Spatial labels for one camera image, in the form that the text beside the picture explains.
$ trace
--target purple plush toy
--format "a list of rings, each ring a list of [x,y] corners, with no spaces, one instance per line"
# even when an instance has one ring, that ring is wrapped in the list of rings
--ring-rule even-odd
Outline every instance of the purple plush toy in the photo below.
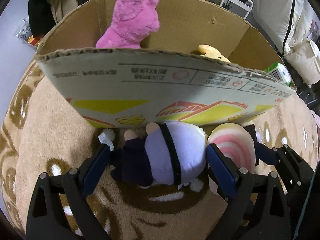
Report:
[[[125,146],[114,151],[111,172],[114,180],[148,187],[153,182],[188,184],[203,171],[206,136],[203,129],[183,122],[149,123],[147,138],[134,131],[124,133]]]
[[[160,28],[159,0],[116,0],[111,26],[96,48],[140,49],[140,42]]]

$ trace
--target pink fur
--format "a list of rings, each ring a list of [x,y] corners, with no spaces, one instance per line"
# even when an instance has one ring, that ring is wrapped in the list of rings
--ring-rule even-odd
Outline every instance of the pink fur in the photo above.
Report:
[[[116,0],[112,23],[96,48],[140,49],[140,42],[160,28],[159,0]]]

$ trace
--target beige fleece blanket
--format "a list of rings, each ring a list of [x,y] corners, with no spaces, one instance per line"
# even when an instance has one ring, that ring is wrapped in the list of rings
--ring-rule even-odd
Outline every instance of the beige fleece blanket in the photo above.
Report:
[[[260,115],[255,123],[262,143],[287,143],[314,169],[318,157],[316,122],[306,105],[293,95]],[[213,127],[205,127],[210,133]],[[57,92],[32,62],[10,104],[0,135],[0,181],[10,223],[25,232],[31,195],[39,174],[64,174],[79,167],[97,148],[101,129],[89,125]],[[123,144],[116,131],[118,146]],[[268,174],[261,163],[256,172]],[[226,208],[210,192],[204,171],[189,186],[155,185],[148,189],[116,183],[109,168],[87,199],[112,239],[205,239]],[[67,200],[64,211],[71,228],[81,234]]]

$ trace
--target metal pin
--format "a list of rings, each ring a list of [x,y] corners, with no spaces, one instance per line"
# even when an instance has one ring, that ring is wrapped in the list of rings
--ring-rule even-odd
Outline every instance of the metal pin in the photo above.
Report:
[[[248,173],[248,170],[247,170],[246,168],[244,168],[244,167],[241,167],[241,168],[239,169],[239,171],[240,171],[242,174],[247,174],[247,173]]]
[[[276,174],[274,171],[270,172],[271,177],[276,178],[278,177],[278,174]]]
[[[46,172],[43,172],[39,175],[39,178],[44,179],[47,176]]]
[[[71,175],[75,175],[77,172],[78,172],[78,169],[77,169],[77,168],[72,168],[72,169],[69,171],[69,173],[70,173]]]

